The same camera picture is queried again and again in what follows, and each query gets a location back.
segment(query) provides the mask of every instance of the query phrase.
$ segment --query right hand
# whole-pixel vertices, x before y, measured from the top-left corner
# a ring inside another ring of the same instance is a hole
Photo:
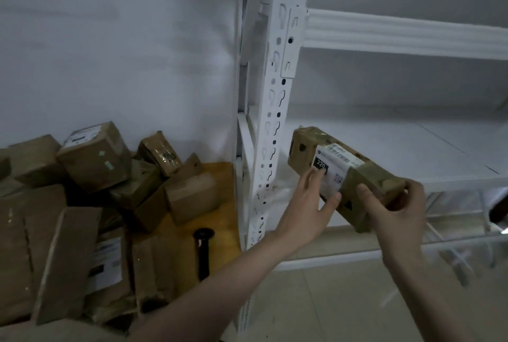
[[[363,208],[378,236],[387,267],[393,263],[413,265],[423,262],[421,245],[426,223],[426,196],[423,186],[416,181],[407,180],[406,188],[408,192],[403,192],[391,204],[395,210],[390,211],[366,185],[357,187]]]

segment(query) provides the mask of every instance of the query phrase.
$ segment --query shelf upright post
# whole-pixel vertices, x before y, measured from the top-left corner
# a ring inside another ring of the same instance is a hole
[[[246,248],[265,234],[291,84],[304,40],[307,0],[271,0],[264,46],[264,76],[248,202]],[[240,310],[238,331],[248,326],[251,299]]]

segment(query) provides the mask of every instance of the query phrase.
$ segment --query white wall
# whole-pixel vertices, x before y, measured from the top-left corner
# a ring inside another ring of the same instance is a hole
[[[230,161],[238,0],[0,0],[0,146],[112,120]]]

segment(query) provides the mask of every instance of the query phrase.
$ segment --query qr code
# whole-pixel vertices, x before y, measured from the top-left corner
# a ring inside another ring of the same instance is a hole
[[[336,183],[338,183],[338,184],[342,184],[342,182],[343,182],[344,178],[343,178],[341,175],[339,175],[338,173],[336,173],[336,174],[335,174],[335,178],[334,178],[333,180],[334,180]]]

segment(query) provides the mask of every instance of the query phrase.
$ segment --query forearm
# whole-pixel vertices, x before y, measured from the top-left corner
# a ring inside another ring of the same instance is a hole
[[[426,342],[474,341],[467,326],[435,290],[423,262],[393,261],[387,266]]]
[[[132,341],[217,341],[263,278],[292,251],[268,234],[233,262],[161,310]]]

